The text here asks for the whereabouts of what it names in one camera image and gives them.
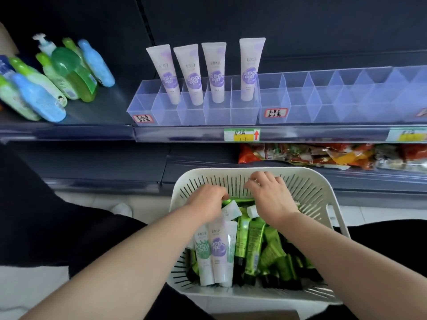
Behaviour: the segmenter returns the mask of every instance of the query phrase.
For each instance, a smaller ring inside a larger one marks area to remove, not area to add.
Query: hand
[[[202,224],[211,222],[221,215],[221,203],[228,200],[227,189],[204,184],[188,198],[186,205],[201,217]]]
[[[270,172],[254,172],[243,187],[252,191],[258,214],[270,226],[277,228],[287,216],[299,213],[281,177],[274,177]]]

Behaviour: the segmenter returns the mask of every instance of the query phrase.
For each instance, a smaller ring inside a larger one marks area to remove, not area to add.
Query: green bottle
[[[25,64],[18,57],[10,57],[9,63],[12,65],[15,71],[24,75],[30,82],[43,86],[45,90],[48,91],[55,99],[57,99],[63,107],[67,105],[67,98],[65,95],[46,76],[39,73],[31,66]]]
[[[80,64],[80,58],[65,47],[57,47],[50,58],[56,73],[64,76],[76,89],[84,102],[92,102],[98,83],[93,75]]]
[[[67,98],[70,100],[77,100],[79,98],[78,92],[74,89],[74,87],[67,81],[67,79],[61,75],[59,75],[52,67],[52,63],[50,58],[45,53],[38,53],[35,58],[40,62],[43,66],[44,74],[56,85],[58,89],[61,90],[62,93],[65,94]]]
[[[82,65],[85,69],[87,69],[88,71],[91,72],[91,74],[93,75],[91,69],[89,68],[88,64],[86,64],[85,59],[83,57],[83,52],[80,48],[77,47],[77,45],[73,42],[73,40],[71,38],[64,38],[62,40],[62,43],[64,44],[64,46],[66,48],[68,48],[69,50],[72,50],[73,52],[75,52],[79,57],[80,57],[80,65]]]
[[[24,101],[16,87],[0,74],[0,99],[21,116],[38,121],[41,117]]]

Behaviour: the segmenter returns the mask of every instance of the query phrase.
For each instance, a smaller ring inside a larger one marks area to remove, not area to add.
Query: forearm
[[[294,213],[278,230],[360,319],[426,319],[427,279],[319,222]]]
[[[98,258],[23,319],[140,320],[202,221],[187,206]]]

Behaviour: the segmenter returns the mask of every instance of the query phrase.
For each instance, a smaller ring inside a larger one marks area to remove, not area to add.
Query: white shoe
[[[129,205],[126,203],[119,203],[116,206],[112,207],[110,209],[110,212],[114,213],[115,215],[124,215],[126,217],[133,218],[133,211]]]

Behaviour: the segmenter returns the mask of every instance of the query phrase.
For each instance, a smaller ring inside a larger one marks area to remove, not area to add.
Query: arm
[[[260,217],[312,261],[358,318],[427,319],[425,277],[300,213],[280,177],[255,172],[245,186]]]
[[[200,187],[185,206],[109,250],[22,320],[143,319],[186,244],[220,216],[227,196],[223,187]]]

